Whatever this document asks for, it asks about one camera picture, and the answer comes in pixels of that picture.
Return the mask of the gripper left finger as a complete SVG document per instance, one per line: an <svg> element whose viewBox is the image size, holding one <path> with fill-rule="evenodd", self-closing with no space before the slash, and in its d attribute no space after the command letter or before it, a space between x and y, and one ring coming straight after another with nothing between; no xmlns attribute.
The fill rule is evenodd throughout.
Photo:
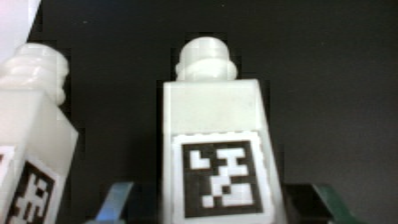
<svg viewBox="0 0 398 224"><path fill-rule="evenodd" d="M96 218L85 221L84 224L126 224L126 220L121 218L121 215L132 188L132 182L117 182L112 184Z"/></svg>

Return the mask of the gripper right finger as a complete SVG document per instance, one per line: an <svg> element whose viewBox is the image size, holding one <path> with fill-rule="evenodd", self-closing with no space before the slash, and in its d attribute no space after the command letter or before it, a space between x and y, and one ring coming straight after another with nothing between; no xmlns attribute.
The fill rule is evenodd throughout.
<svg viewBox="0 0 398 224"><path fill-rule="evenodd" d="M286 184L288 224L355 224L336 190L325 184Z"/></svg>

